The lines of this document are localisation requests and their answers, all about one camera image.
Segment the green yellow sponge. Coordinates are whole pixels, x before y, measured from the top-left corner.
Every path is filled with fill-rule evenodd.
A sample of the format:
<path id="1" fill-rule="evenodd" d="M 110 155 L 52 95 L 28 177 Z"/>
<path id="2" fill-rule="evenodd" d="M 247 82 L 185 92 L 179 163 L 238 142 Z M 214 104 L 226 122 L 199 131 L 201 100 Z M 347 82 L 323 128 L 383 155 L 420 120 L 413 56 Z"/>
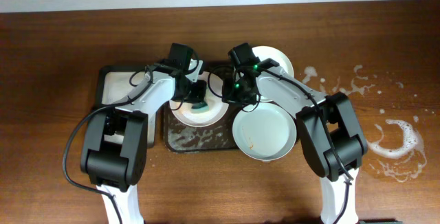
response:
<path id="1" fill-rule="evenodd" d="M 198 102 L 198 103 L 194 103 L 191 106 L 191 111 L 193 113 L 203 113 L 209 110 L 209 106 L 206 102 Z"/>

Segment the white plate with red stain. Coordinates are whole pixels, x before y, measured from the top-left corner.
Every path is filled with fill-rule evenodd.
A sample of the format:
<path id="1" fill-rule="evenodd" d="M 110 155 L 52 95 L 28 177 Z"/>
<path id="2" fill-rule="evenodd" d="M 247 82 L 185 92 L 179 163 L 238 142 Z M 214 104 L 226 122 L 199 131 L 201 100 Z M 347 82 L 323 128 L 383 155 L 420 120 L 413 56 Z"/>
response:
<path id="1" fill-rule="evenodd" d="M 297 142 L 293 117 L 269 102 L 239 111 L 232 124 L 232 136 L 244 154 L 260 161 L 286 156 Z"/>

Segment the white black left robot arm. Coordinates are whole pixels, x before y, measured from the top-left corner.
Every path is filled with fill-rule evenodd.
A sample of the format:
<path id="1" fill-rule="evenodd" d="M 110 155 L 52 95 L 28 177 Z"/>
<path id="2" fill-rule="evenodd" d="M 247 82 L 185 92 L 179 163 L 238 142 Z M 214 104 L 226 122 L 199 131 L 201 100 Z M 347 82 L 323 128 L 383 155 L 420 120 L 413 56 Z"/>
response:
<path id="1" fill-rule="evenodd" d="M 110 223 L 143 223 L 138 182 L 146 164 L 149 120 L 173 100 L 203 99 L 201 61 L 159 63 L 142 70 L 142 78 L 119 100 L 102 105 L 82 120 L 86 125 L 80 169 L 89 190 L 102 196 Z"/>

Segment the white plate being scrubbed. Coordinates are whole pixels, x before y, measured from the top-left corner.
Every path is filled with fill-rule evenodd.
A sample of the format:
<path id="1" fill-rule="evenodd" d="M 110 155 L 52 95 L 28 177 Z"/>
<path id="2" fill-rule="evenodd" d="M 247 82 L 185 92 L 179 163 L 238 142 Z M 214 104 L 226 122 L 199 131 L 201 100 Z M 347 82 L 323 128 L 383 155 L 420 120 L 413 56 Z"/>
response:
<path id="1" fill-rule="evenodd" d="M 192 127 L 205 127 L 219 121 L 226 114 L 229 104 L 215 96 L 209 87 L 206 88 L 204 101 L 206 106 L 194 109 L 193 104 L 183 103 L 177 110 L 180 102 L 171 100 L 169 107 L 172 109 L 171 113 L 181 123 Z"/>

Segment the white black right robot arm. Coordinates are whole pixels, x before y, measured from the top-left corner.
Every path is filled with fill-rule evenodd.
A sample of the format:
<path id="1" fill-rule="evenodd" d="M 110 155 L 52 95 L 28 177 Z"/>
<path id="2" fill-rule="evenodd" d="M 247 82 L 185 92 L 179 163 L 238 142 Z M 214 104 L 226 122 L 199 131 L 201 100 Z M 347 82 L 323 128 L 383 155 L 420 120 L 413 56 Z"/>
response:
<path id="1" fill-rule="evenodd" d="M 234 59 L 232 68 L 232 77 L 223 81 L 223 100 L 255 104 L 264 96 L 295 119 L 304 158 L 320 178 L 321 222 L 359 223 L 355 180 L 368 146 L 348 96 L 315 91 L 272 59 Z"/>

